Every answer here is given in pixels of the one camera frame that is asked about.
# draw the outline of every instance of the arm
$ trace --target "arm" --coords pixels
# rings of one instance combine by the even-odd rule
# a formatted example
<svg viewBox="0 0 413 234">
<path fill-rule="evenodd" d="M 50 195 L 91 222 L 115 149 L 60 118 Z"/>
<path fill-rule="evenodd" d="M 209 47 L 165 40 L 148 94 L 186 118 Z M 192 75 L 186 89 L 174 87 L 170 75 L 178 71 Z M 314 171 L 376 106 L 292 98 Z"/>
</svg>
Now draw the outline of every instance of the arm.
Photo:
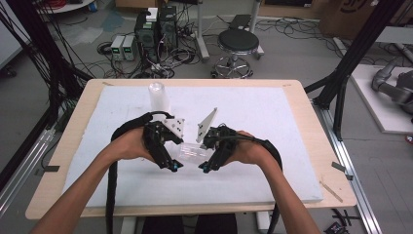
<svg viewBox="0 0 413 234">
<path fill-rule="evenodd" d="M 263 146 L 240 140 L 227 164 L 232 161 L 256 164 L 262 170 L 280 208 L 287 233 L 319 233 L 319 228 L 285 179 L 279 164 Z"/>
<path fill-rule="evenodd" d="M 88 168 L 37 222 L 31 233 L 72 233 L 110 165 L 121 159 L 153 161 L 142 141 L 142 129 L 131 130 L 108 144 Z"/>
</svg>

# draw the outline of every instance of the table leg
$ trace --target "table leg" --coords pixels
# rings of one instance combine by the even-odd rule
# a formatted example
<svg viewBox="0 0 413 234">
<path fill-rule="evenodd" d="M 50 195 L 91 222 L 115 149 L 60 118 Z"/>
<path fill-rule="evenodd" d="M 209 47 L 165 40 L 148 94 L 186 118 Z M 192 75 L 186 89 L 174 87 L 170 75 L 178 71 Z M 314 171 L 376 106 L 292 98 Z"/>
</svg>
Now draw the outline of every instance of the table leg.
<svg viewBox="0 0 413 234">
<path fill-rule="evenodd" d="M 259 233 L 267 233 L 270 226 L 270 214 L 268 212 L 255 213 L 257 219 L 257 228 Z"/>
<path fill-rule="evenodd" d="M 255 0 L 254 5 L 252 7 L 251 25 L 249 26 L 249 31 L 252 33 L 254 33 L 255 25 L 257 24 L 257 17 L 258 17 L 260 3 L 261 3 L 261 0 Z M 258 46 L 258 50 L 255 53 L 255 56 L 257 59 L 261 59 L 261 57 L 264 56 L 264 51 L 262 50 L 261 46 Z"/>
<path fill-rule="evenodd" d="M 122 222 L 121 234 L 134 234 L 137 224 L 137 217 L 126 216 Z"/>
<path fill-rule="evenodd" d="M 209 59 L 207 45 L 203 38 L 203 0 L 198 0 L 198 31 L 195 32 L 198 49 L 200 50 L 203 61 Z"/>
</svg>

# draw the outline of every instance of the black stool seat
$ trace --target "black stool seat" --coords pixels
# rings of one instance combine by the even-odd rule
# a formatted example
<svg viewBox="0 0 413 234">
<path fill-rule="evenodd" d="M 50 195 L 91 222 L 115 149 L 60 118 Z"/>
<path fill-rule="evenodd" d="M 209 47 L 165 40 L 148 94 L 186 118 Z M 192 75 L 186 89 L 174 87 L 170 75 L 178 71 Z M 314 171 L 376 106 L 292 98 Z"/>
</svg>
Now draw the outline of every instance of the black stool seat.
<svg viewBox="0 0 413 234">
<path fill-rule="evenodd" d="M 243 29 L 228 29 L 218 36 L 218 44 L 224 50 L 232 52 L 253 52 L 259 46 L 258 38 Z"/>
</svg>

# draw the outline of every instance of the forearm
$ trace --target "forearm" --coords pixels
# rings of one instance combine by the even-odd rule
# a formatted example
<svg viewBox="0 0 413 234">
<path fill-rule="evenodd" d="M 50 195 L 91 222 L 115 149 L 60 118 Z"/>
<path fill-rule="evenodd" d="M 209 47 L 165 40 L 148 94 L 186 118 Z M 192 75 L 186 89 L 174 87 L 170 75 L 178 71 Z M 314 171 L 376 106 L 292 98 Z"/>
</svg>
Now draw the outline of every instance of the forearm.
<svg viewBox="0 0 413 234">
<path fill-rule="evenodd" d="M 72 233 L 83 209 L 111 163 L 107 155 L 98 154 L 82 175 L 39 220 L 31 233 Z"/>
<path fill-rule="evenodd" d="M 282 174 L 277 161 L 266 157 L 259 167 L 267 178 L 287 233 L 319 233 L 319 229 Z"/>
</svg>

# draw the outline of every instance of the electronic device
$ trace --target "electronic device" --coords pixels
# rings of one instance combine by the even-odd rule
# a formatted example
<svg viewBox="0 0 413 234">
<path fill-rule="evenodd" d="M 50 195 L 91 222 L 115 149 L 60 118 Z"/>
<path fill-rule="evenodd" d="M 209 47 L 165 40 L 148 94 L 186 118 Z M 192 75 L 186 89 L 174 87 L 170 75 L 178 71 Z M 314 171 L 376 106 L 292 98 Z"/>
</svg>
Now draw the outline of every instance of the electronic device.
<svg viewBox="0 0 413 234">
<path fill-rule="evenodd" d="M 158 8 L 148 8 L 148 13 L 146 13 L 146 21 L 156 21 L 158 19 Z"/>
<path fill-rule="evenodd" d="M 124 44 L 125 36 L 116 36 L 112 45 L 110 46 L 112 50 L 112 58 L 114 60 L 124 60 L 124 50 L 122 50 L 122 45 Z"/>
<path fill-rule="evenodd" d="M 313 0 L 265 0 L 268 5 L 311 7 Z"/>
<path fill-rule="evenodd" d="M 168 6 L 161 8 L 159 13 L 159 23 L 164 38 L 164 50 L 173 50 L 177 48 L 176 7 Z"/>
<path fill-rule="evenodd" d="M 132 35 L 127 35 L 122 45 L 124 50 L 124 56 L 126 60 L 134 60 L 137 55 L 137 44 L 136 39 Z"/>
<path fill-rule="evenodd" d="M 158 63 L 158 45 L 161 39 L 159 23 L 147 21 L 146 14 L 139 13 L 134 26 L 134 35 L 141 58 Z"/>
<path fill-rule="evenodd" d="M 231 29 L 245 29 L 251 20 L 251 15 L 236 15 L 230 23 Z"/>
</svg>

